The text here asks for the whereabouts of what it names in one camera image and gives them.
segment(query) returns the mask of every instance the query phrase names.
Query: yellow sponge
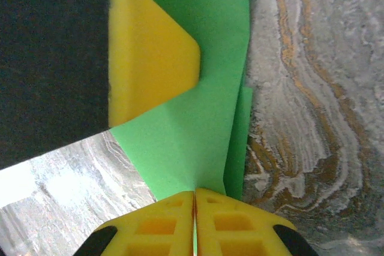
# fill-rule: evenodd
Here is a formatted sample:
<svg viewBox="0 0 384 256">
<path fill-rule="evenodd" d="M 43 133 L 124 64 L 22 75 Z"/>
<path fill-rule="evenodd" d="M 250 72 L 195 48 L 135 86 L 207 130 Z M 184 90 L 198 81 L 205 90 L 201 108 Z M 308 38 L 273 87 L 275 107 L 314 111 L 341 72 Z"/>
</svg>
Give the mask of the yellow sponge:
<svg viewBox="0 0 384 256">
<path fill-rule="evenodd" d="M 194 193 L 186 191 L 104 223 L 114 226 L 103 256 L 191 256 Z"/>
<path fill-rule="evenodd" d="M 291 256 L 274 225 L 288 220 L 207 189 L 196 190 L 198 256 Z"/>
<path fill-rule="evenodd" d="M 193 88 L 196 41 L 153 0 L 111 0 L 109 127 Z"/>
</svg>

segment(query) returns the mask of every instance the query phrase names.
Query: green paper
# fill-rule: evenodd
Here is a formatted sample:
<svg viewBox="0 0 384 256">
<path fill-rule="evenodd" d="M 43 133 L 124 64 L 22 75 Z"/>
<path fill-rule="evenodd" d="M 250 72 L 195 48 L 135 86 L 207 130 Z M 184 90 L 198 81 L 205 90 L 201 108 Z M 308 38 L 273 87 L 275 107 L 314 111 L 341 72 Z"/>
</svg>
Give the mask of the green paper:
<svg viewBox="0 0 384 256">
<path fill-rule="evenodd" d="M 248 0 L 154 1 L 199 43 L 200 82 L 111 132 L 157 199 L 197 187 L 225 194 L 224 168 L 250 33 Z M 235 133 L 245 121 L 236 121 L 242 124 L 235 123 Z M 239 147 L 232 140 L 230 153 Z"/>
<path fill-rule="evenodd" d="M 224 169 L 224 186 L 227 195 L 237 200 L 241 200 L 242 197 L 251 103 L 252 89 L 242 86 L 236 104 L 227 161 Z"/>
</svg>

